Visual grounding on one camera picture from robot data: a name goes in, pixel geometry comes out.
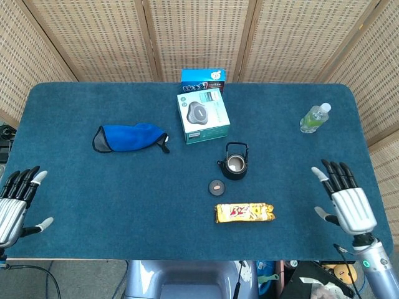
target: yellow wrapper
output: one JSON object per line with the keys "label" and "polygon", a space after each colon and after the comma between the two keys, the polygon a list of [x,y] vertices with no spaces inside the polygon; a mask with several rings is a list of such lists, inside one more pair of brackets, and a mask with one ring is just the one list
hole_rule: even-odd
{"label": "yellow wrapper", "polygon": [[257,204],[218,204],[216,223],[232,221],[271,221],[276,217],[272,213],[271,204],[260,202]]}

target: blue box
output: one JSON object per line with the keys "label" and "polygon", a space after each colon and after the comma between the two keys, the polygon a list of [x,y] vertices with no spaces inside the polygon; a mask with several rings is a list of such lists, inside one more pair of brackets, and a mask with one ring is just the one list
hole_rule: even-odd
{"label": "blue box", "polygon": [[184,69],[181,70],[183,93],[218,88],[223,93],[226,73],[223,69]]}

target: table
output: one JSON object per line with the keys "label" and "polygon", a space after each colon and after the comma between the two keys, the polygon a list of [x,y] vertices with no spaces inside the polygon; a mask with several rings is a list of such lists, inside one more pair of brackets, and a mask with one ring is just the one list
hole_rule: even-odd
{"label": "table", "polygon": [[[185,145],[177,110],[178,83],[42,83],[29,95],[6,169],[40,165],[48,175],[26,226],[54,217],[42,234],[7,250],[9,257],[49,259],[337,260],[333,243],[351,238],[314,212],[332,212],[310,168],[321,158],[345,161],[368,195],[374,230],[393,248],[387,218],[351,91],[339,84],[232,83],[223,98],[227,138]],[[314,134],[299,121],[329,102],[330,120]],[[100,154],[99,125],[149,122],[170,136],[170,154],[157,146]],[[249,145],[248,173],[223,177],[216,161],[228,141]],[[222,179],[226,192],[208,192]],[[273,204],[272,222],[216,224],[214,206]]]}

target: woven screen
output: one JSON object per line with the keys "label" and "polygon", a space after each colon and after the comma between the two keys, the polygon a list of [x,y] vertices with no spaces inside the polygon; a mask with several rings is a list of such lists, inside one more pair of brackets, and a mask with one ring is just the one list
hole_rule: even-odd
{"label": "woven screen", "polygon": [[264,1],[243,82],[313,82],[370,0]]}
{"label": "woven screen", "polygon": [[39,82],[71,81],[15,0],[0,1],[0,110],[17,127],[27,94]]}
{"label": "woven screen", "polygon": [[79,80],[153,80],[134,1],[26,3]]}
{"label": "woven screen", "polygon": [[394,244],[399,244],[399,133],[397,138],[370,153],[387,213]]}
{"label": "woven screen", "polygon": [[149,0],[163,79],[180,81],[183,68],[215,67],[231,82],[248,2]]}
{"label": "woven screen", "polygon": [[369,140],[399,122],[399,0],[391,0],[329,79],[354,93]]}

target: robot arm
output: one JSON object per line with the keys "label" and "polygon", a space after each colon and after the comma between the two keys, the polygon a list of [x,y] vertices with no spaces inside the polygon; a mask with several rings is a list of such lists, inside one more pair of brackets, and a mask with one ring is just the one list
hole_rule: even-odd
{"label": "robot arm", "polygon": [[[354,255],[362,264],[367,280],[378,299],[399,298],[399,283],[392,269],[388,255],[380,240],[372,235],[377,225],[367,196],[349,167],[340,163],[322,160],[330,178],[321,170],[312,167],[313,173],[323,184],[332,200],[336,216],[326,213],[321,207],[315,207],[316,213],[324,220],[334,223],[353,236]],[[346,252],[340,246],[338,250]]]}
{"label": "robot arm", "polygon": [[4,249],[13,246],[20,237],[42,232],[52,224],[47,218],[33,227],[23,227],[28,208],[47,171],[38,175],[39,167],[12,173],[0,192],[0,260],[5,261]]}

